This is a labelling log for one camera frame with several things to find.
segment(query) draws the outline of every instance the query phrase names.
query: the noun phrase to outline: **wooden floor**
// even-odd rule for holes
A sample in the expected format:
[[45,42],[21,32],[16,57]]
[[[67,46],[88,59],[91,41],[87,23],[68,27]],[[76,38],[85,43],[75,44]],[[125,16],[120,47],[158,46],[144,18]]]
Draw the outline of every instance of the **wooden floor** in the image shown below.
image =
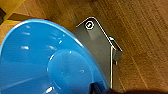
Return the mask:
[[[124,89],[168,91],[168,0],[26,0],[15,12],[70,31],[96,17],[123,49],[119,78]],[[11,27],[1,25],[0,41]]]

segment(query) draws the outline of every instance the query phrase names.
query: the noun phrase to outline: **blue plastic bowl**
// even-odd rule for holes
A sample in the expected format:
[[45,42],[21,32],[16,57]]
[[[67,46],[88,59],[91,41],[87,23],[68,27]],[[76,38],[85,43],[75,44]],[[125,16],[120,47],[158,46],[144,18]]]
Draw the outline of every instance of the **blue plastic bowl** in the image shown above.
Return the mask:
[[1,44],[1,94],[87,94],[94,82],[108,89],[90,52],[58,24],[23,21]]

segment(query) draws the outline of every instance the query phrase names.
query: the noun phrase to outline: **wooden surface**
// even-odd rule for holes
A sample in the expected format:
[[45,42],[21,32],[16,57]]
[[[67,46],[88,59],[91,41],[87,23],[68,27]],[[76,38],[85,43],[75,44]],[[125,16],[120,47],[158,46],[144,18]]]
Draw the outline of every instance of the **wooden surface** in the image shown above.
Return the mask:
[[20,7],[25,0],[0,0],[0,7],[5,11],[4,20],[7,20],[15,9]]
[[[16,13],[70,31],[89,16],[98,18],[123,49],[118,63],[124,89],[168,91],[168,0],[26,0],[21,7]],[[1,40],[9,28],[0,27]]]

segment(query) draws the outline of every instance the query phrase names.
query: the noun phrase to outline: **metal plate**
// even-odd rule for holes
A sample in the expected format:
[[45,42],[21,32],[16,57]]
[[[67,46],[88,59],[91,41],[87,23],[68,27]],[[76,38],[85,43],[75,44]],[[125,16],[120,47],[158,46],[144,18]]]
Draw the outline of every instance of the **metal plate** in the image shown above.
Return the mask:
[[111,87],[111,42],[100,24],[90,17],[72,31],[93,55]]

